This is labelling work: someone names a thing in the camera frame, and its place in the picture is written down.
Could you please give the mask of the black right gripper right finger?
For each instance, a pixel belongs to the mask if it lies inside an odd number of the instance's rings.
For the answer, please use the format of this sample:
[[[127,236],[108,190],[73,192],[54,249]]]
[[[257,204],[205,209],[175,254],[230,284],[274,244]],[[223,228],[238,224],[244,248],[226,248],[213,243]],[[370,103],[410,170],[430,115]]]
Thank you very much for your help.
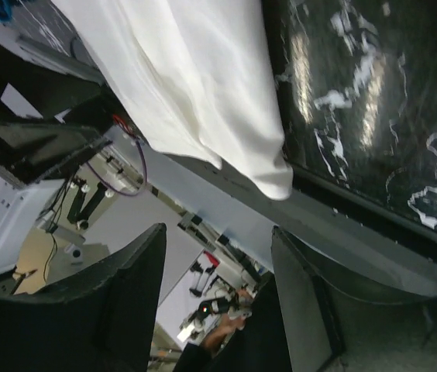
[[[437,296],[366,278],[280,227],[271,256],[294,371],[437,371]]]

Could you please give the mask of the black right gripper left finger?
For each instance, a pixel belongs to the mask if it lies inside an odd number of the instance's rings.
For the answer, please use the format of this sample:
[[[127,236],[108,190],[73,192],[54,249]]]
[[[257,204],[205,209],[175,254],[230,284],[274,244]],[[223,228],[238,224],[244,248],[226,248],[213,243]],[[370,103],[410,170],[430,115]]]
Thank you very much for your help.
[[[157,223],[35,294],[0,295],[0,371],[144,371],[166,233]]]

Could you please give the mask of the white flower print t-shirt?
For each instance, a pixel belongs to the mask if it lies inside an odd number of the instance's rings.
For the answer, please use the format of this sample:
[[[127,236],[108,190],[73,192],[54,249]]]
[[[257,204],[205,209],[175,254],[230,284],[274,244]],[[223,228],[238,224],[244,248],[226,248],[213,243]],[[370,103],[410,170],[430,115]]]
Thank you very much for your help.
[[[58,1],[158,152],[230,164],[268,198],[291,194],[258,1]]]

